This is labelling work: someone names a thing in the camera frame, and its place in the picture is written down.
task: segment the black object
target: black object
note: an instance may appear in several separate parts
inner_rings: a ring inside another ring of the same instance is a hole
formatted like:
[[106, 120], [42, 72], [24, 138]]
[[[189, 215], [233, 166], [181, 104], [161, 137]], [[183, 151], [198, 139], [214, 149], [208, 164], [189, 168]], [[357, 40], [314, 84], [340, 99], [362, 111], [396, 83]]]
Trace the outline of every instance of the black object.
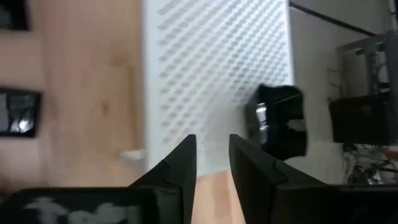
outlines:
[[398, 223], [398, 185], [327, 185], [235, 134], [229, 160], [247, 224]]
[[397, 124], [390, 122], [389, 95], [343, 98], [329, 104], [334, 142], [389, 146]]
[[191, 223], [195, 135], [129, 187], [29, 189], [0, 206], [0, 223]]
[[299, 11], [302, 11], [302, 12], [304, 12], [304, 13], [307, 13], [307, 14], [309, 14], [309, 15], [311, 15], [311, 16], [315, 16], [315, 17], [317, 17], [317, 18], [319, 18], [319, 19], [321, 19], [321, 20], [323, 20], [323, 21], [330, 22], [331, 24], [334, 24], [334, 25], [336, 25], [336, 26], [343, 27], [343, 28], [345, 28], [345, 29], [349, 29], [349, 30], [352, 30], [352, 31], [354, 31], [354, 32], [358, 32], [358, 33], [360, 33], [360, 34], [368, 35], [368, 36], [370, 36], [370, 37], [373, 37], [373, 36], [376, 35], [375, 33], [372, 33], [372, 32], [369, 32], [369, 31], [367, 31], [367, 30], [364, 30], [364, 29], [362, 29], [362, 28], [353, 26], [353, 25], [348, 24], [348, 23], [346, 23], [346, 22], [339, 21], [338, 19], [332, 18], [332, 17], [330, 17], [330, 16], [326, 16], [326, 15], [324, 15], [324, 14], [321, 14], [321, 13], [319, 13], [319, 12], [316, 12], [316, 11], [314, 11], [314, 10], [311, 10], [311, 9], [309, 9], [309, 8], [306, 8], [306, 7], [304, 7], [304, 6], [301, 6], [301, 5], [299, 5], [299, 4], [296, 4], [296, 3], [292, 2], [292, 1], [289, 1], [289, 6], [292, 7], [292, 8], [294, 8], [294, 9], [297, 9], [297, 10], [299, 10]]
[[[261, 111], [265, 111], [263, 123], [259, 120]], [[298, 88], [260, 85], [246, 104], [244, 114], [249, 139], [270, 155], [280, 160], [306, 155], [303, 94]]]
[[0, 28], [29, 30], [25, 0], [0, 0]]
[[39, 92], [0, 88], [0, 136], [34, 137], [40, 99]]
[[397, 15], [397, 10], [398, 10], [398, 0], [394, 0], [394, 5], [395, 5], [395, 12], [392, 14], [392, 16], [394, 16], [394, 18], [396, 19], [396, 21], [397, 21], [397, 24], [398, 24], [398, 15]]

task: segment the wall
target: wall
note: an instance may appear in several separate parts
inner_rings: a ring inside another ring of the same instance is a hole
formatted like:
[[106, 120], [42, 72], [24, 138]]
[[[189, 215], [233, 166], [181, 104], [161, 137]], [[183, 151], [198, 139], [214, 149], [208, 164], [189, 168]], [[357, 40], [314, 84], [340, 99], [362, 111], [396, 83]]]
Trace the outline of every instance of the wall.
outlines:
[[[371, 32], [382, 32], [384, 21], [389, 19], [383, 1], [295, 2]], [[345, 175], [341, 148], [333, 143], [328, 112], [328, 99], [339, 97], [339, 93], [329, 82], [339, 85], [341, 80], [341, 57], [335, 49], [366, 36], [295, 9], [290, 10], [290, 23], [296, 84], [305, 92], [309, 146], [306, 157], [293, 158], [288, 163], [324, 182], [340, 184]], [[358, 83], [365, 77], [363, 63], [358, 61], [360, 58], [350, 59], [355, 84], [360, 84], [355, 91], [363, 92], [366, 85]]]
[[388, 0], [292, 0], [294, 3], [377, 34], [391, 24]]

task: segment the wooden surface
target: wooden surface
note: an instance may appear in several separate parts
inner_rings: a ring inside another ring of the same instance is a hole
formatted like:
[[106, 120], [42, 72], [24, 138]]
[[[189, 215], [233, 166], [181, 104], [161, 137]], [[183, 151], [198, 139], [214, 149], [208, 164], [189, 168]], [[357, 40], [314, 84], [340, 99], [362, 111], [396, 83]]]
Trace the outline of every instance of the wooden surface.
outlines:
[[[138, 0], [31, 0], [32, 31], [0, 31], [0, 83], [40, 90], [35, 139], [0, 139], [0, 186], [126, 186], [143, 147]], [[197, 182], [193, 223], [242, 223], [229, 173]]]

